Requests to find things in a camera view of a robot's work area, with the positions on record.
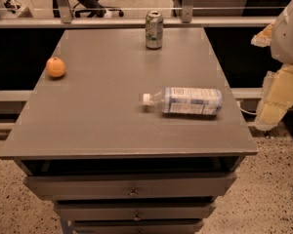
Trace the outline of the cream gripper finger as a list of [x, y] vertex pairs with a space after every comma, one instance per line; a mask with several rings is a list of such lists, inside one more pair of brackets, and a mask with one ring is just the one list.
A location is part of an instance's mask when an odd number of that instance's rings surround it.
[[273, 26], [274, 23], [271, 23], [258, 34], [254, 35], [251, 40], [251, 44], [257, 47], [268, 47], [272, 42]]
[[293, 65], [284, 64], [277, 72], [268, 71], [264, 78], [262, 97], [258, 103], [255, 128], [270, 131], [293, 106]]

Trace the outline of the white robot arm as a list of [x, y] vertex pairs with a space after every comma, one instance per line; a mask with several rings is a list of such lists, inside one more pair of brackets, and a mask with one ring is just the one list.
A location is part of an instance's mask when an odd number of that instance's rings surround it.
[[282, 63], [277, 72], [269, 71], [264, 78], [256, 109], [255, 128], [270, 131], [293, 106], [293, 0], [275, 22], [252, 38], [251, 44], [270, 47], [272, 58]]

